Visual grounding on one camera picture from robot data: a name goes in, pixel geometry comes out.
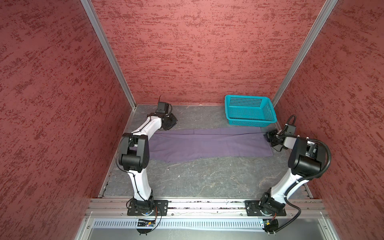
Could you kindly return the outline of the teal plastic basket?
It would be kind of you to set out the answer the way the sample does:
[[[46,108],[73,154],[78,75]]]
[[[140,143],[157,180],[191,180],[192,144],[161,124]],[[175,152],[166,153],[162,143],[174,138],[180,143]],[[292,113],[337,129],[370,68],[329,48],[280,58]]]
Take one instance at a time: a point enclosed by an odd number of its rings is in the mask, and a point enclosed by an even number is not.
[[[267,127],[277,122],[271,100],[256,96],[225,96],[225,113],[230,125]]]

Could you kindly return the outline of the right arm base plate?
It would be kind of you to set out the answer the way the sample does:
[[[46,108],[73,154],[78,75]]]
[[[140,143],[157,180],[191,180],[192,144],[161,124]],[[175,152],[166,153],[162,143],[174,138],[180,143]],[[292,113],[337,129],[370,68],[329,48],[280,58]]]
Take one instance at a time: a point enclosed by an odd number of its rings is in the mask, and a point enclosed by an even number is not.
[[[245,201],[245,209],[249,217],[285,217],[285,204],[279,203],[275,200],[249,200]]]

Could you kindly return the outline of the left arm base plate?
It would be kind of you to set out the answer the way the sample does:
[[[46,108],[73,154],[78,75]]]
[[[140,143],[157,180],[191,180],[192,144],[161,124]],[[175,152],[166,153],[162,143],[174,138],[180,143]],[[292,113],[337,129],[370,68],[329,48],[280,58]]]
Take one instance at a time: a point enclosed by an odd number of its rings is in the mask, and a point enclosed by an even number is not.
[[[128,216],[166,216],[168,212],[167,200],[139,201],[132,199],[126,203]]]

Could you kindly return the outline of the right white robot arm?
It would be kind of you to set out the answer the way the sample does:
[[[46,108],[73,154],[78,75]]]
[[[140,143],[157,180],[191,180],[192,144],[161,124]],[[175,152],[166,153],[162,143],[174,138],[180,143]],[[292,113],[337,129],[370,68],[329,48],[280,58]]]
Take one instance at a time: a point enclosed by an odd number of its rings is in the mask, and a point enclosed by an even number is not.
[[[329,167],[328,147],[319,140],[279,132],[270,139],[270,143],[290,149],[291,154],[283,178],[261,198],[259,208],[264,216],[281,214],[297,189],[321,177]]]

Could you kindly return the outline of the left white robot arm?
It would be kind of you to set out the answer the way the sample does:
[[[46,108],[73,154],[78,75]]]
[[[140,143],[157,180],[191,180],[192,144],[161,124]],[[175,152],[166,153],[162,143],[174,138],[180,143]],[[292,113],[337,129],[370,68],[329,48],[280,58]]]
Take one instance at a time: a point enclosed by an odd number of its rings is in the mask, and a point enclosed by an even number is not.
[[[132,182],[134,195],[128,206],[129,211],[148,216],[155,210],[153,190],[147,175],[150,161],[149,140],[157,130],[170,130],[177,121],[172,113],[152,113],[136,130],[123,134],[115,161],[119,170],[128,174]]]

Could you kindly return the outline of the purple trousers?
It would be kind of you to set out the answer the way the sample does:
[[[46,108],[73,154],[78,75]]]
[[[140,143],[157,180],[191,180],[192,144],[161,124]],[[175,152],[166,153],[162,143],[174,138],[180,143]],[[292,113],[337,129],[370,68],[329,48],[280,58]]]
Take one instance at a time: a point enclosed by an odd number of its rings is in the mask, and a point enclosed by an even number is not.
[[[157,131],[149,140],[150,160],[167,163],[225,157],[270,157],[258,127]]]

